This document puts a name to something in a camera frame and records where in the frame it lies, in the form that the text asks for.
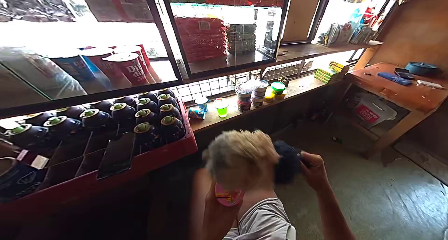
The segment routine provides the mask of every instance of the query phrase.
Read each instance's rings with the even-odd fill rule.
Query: blonde hair
[[[204,150],[202,157],[212,176],[219,169],[232,168],[246,162],[248,174],[261,174],[263,162],[277,164],[280,155],[274,149],[271,138],[260,130],[223,131]]]

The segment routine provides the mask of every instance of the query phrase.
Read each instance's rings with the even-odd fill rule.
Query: green jelly cup
[[[223,98],[216,98],[215,103],[213,104],[213,106],[218,111],[218,116],[219,117],[227,117],[227,106],[228,106],[228,101],[227,100],[225,100]]]

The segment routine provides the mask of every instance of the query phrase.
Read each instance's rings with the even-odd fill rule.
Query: person
[[[355,240],[328,182],[321,156],[300,152],[301,173],[316,192],[325,240]],[[294,240],[282,202],[274,192],[275,165],[280,156],[261,131],[227,131],[203,152],[206,168],[193,178],[190,238],[195,240]],[[221,205],[218,181],[229,190],[245,190],[242,202]]]

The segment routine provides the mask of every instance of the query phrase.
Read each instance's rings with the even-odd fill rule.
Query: concrete floor
[[[342,140],[342,144],[332,141]],[[448,227],[448,187],[391,148],[366,160],[372,142],[341,117],[328,125],[299,123],[279,135],[290,145],[320,154],[342,212],[358,239],[441,240]],[[297,239],[323,239],[314,191],[301,176],[278,186]]]

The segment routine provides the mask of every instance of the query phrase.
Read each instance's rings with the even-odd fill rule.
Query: gray t-shirt
[[[267,198],[255,204],[241,217],[237,228],[231,228],[223,240],[295,240],[296,230],[289,222],[278,198]]]

